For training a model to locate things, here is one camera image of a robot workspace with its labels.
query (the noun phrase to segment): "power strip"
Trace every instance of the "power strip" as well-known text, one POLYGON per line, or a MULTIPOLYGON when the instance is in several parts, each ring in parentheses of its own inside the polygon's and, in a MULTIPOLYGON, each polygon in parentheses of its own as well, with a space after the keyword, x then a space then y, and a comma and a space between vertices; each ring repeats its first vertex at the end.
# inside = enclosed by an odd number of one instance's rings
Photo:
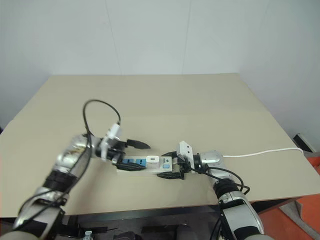
POLYGON ((124 164, 140 164, 146 169, 140 171, 125 171, 117 169, 117 174, 126 176, 152 176, 163 172, 172 172, 172 158, 170 156, 125 156, 124 164))

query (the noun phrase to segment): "table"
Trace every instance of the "table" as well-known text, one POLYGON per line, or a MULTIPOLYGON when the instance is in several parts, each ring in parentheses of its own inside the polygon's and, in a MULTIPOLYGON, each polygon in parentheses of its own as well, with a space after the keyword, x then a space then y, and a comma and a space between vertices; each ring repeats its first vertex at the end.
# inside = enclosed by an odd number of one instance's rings
MULTIPOLYGON (((128 148, 131 156, 161 155, 182 140, 194 153, 214 149, 224 155, 294 147, 238 74, 52 76, 0 135, 1 217, 17 216, 57 155, 85 131, 81 110, 92 98, 118 109, 121 139, 151 146, 128 148)), ((87 115, 92 132, 101 137, 117 119, 98 103, 87 115)), ((297 150, 225 158, 225 164, 251 187, 249 201, 320 193, 320 177, 297 150)), ((93 159, 64 209, 82 215, 216 204, 205 175, 188 173, 185 180, 118 176, 110 162, 93 159)))

